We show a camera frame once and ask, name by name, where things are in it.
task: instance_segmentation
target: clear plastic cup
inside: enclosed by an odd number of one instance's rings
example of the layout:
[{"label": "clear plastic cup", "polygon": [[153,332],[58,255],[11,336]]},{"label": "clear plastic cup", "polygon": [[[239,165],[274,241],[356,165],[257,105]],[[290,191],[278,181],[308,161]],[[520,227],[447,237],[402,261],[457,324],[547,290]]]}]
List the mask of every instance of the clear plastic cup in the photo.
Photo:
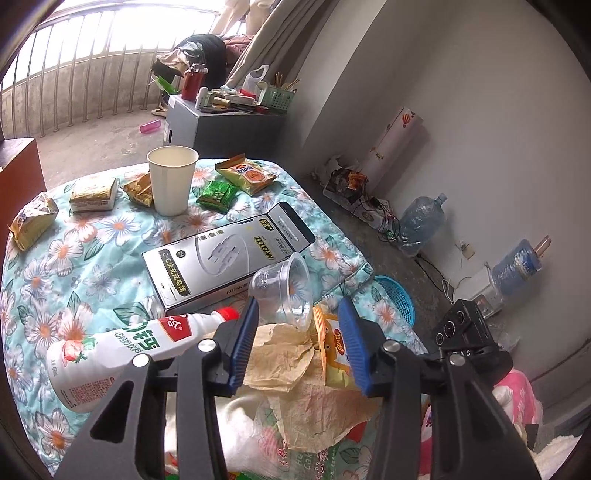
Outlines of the clear plastic cup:
[{"label": "clear plastic cup", "polygon": [[307,330],[312,318],[312,285],[304,258],[293,253],[254,274],[248,294],[259,304],[259,324],[289,323]]}]

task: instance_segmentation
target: wall outlet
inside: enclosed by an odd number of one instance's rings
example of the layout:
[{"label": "wall outlet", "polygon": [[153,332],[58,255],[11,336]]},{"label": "wall outlet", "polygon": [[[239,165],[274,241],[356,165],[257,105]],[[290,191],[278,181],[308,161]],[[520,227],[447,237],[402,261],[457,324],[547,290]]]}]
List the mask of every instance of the wall outlet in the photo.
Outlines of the wall outlet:
[{"label": "wall outlet", "polygon": [[474,251],[474,247],[471,246],[470,244],[467,244],[464,240],[460,240],[459,242],[456,243],[456,248],[462,252],[462,255],[464,255],[464,258],[466,258],[467,260],[470,260],[474,254],[476,253]]}]

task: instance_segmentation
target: floral quilt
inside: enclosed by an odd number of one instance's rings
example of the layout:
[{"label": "floral quilt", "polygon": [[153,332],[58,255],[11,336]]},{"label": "floral quilt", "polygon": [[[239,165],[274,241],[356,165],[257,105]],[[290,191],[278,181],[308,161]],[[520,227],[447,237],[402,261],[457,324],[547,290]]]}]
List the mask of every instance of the floral quilt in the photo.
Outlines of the floral quilt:
[{"label": "floral quilt", "polygon": [[[131,203],[122,190],[110,212],[71,214],[72,181],[49,191],[60,212],[35,245],[21,252],[9,238],[0,289],[6,373],[25,432],[50,472],[55,473],[87,414],[68,410],[55,396],[45,366],[48,347],[62,339],[82,340],[85,335],[162,317],[143,252],[264,213],[280,201],[291,204],[316,236],[303,252],[314,282],[314,302],[333,310],[344,295],[351,295],[360,315],[378,322],[388,337],[417,353],[425,351],[383,288],[371,280],[372,267],[361,252],[277,165],[262,162],[277,175],[276,181],[254,197],[240,192],[225,215],[196,205],[210,180],[222,180],[215,162],[197,163],[189,208],[183,215],[162,217]],[[140,164],[97,175],[127,182],[147,171],[148,164]],[[222,303],[241,309],[245,301],[242,293]],[[372,422],[359,443],[341,442],[335,468],[323,478],[364,480],[374,438]]]}]

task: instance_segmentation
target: wooden furniture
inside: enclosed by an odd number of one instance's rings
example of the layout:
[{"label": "wooden furniture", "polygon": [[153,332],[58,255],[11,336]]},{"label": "wooden furniture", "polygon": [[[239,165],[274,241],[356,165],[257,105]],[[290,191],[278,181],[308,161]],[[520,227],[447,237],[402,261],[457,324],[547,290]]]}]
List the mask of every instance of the wooden furniture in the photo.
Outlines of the wooden furniture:
[{"label": "wooden furniture", "polygon": [[37,140],[15,138],[0,143],[0,266],[4,264],[8,225],[28,202],[46,190]]}]

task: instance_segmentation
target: green snack packet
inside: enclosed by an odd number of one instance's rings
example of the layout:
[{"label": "green snack packet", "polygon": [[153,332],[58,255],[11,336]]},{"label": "green snack packet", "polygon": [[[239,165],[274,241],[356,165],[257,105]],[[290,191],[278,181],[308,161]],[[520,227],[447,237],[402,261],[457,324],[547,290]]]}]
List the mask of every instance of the green snack packet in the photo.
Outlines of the green snack packet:
[{"label": "green snack packet", "polygon": [[197,203],[217,212],[227,213],[237,191],[238,187],[231,183],[212,180],[197,199]]}]

